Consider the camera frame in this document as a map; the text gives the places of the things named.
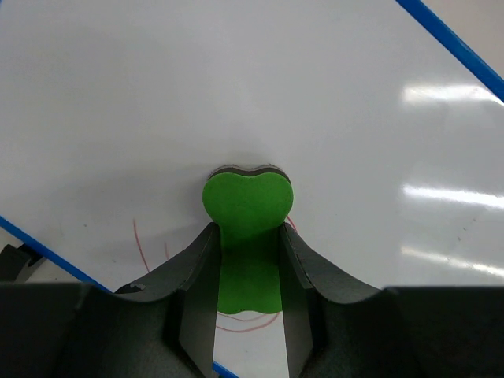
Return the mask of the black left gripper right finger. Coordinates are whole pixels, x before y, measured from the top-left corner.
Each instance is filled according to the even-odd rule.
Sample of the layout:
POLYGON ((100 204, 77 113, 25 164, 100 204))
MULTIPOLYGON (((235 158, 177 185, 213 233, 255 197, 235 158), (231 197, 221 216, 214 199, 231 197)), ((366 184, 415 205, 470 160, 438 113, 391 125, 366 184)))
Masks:
POLYGON ((501 287, 374 288, 279 228, 292 377, 500 377, 501 287))

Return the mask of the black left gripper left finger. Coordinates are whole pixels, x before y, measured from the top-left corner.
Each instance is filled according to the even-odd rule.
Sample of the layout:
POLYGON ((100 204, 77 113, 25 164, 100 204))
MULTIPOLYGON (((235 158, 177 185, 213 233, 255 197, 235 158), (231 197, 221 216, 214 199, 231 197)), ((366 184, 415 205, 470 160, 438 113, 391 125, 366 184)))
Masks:
POLYGON ((89 283, 2 283, 4 377, 209 377, 220 231, 115 293, 89 283))

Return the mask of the green bone shaped eraser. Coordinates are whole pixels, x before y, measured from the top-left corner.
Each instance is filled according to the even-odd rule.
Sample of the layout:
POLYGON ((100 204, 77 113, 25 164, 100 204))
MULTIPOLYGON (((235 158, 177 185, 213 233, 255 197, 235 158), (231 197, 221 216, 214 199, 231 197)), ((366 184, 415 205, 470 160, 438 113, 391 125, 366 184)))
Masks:
POLYGON ((218 310, 278 313, 278 230, 294 202, 287 174, 275 165, 215 170, 202 189, 202 204, 220 230, 218 310))

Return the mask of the blue framed whiteboard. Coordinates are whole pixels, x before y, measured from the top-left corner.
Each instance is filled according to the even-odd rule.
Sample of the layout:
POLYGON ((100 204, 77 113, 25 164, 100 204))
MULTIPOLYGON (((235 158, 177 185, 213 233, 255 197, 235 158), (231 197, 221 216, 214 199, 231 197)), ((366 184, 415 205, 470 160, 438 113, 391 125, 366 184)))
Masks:
MULTIPOLYGON (((423 2, 2 2, 1 226, 73 283, 185 250, 225 165, 365 284, 503 289, 503 80, 423 2)), ((217 308, 211 376, 252 374, 292 377, 283 308, 217 308)))

